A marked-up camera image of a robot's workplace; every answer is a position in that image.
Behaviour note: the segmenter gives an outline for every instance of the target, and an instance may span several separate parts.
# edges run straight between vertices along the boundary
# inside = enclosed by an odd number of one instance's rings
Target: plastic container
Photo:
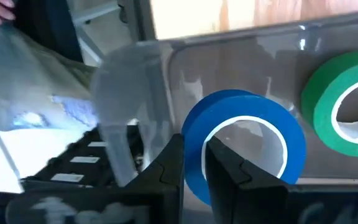
[[[152,161],[171,135],[180,133],[187,114],[200,99],[233,88],[276,101],[298,120],[308,150],[302,177],[358,179],[358,157],[327,148],[303,120],[299,109],[300,93],[310,75],[328,59],[353,50],[358,50],[358,14],[140,42],[112,52],[98,70],[92,87],[119,185],[133,178],[134,167],[125,140],[130,120],[138,120],[145,159]],[[341,107],[338,119],[350,121],[357,117],[355,92]],[[227,127],[218,137],[229,147],[241,149],[247,130],[244,126],[249,125]]]

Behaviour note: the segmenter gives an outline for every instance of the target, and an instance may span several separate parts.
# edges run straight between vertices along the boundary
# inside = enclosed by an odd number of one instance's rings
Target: gray fabric
[[[10,25],[0,26],[0,130],[32,125],[89,129],[54,97],[90,100],[88,87],[93,71],[93,67],[40,46]],[[21,118],[29,114],[33,120],[42,121],[27,124]]]

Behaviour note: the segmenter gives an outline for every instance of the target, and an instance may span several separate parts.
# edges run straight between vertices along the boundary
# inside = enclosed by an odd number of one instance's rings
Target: metal frame
[[[131,38],[135,42],[155,39],[150,2],[151,0],[123,1]]]
[[[88,20],[103,16],[118,9],[119,6],[117,1],[111,1],[100,6],[85,9],[81,12],[74,12],[71,14],[71,16],[73,17],[74,26],[81,26],[84,22]]]
[[[68,0],[68,3],[72,6],[73,0]],[[85,52],[88,52],[96,63],[102,62],[104,54],[93,42],[92,38],[81,28],[81,26],[88,20],[103,16],[118,9],[120,9],[120,7],[118,6],[117,1],[111,1],[100,6],[95,6],[80,12],[73,12],[71,14],[74,26],[76,26],[77,37],[81,48]]]

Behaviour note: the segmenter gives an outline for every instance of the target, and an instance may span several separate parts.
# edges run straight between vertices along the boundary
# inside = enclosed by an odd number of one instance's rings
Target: white label
[[[91,142],[89,147],[107,147],[107,144],[105,142]]]
[[[79,182],[84,175],[81,174],[56,174],[51,180],[66,181],[66,182]]]
[[[98,157],[83,157],[83,156],[76,156],[70,162],[83,162],[83,163],[95,163],[99,160]]]

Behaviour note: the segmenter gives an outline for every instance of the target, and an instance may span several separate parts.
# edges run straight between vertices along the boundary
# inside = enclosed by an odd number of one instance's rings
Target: blue tape roll
[[[185,179],[190,190],[210,204],[209,190],[201,165],[203,144],[223,122],[251,116],[267,121],[277,129],[287,145],[287,163],[281,179],[298,180],[306,160],[306,141],[296,119],[278,103],[244,90],[221,90],[198,102],[186,117],[181,133],[185,138]]]

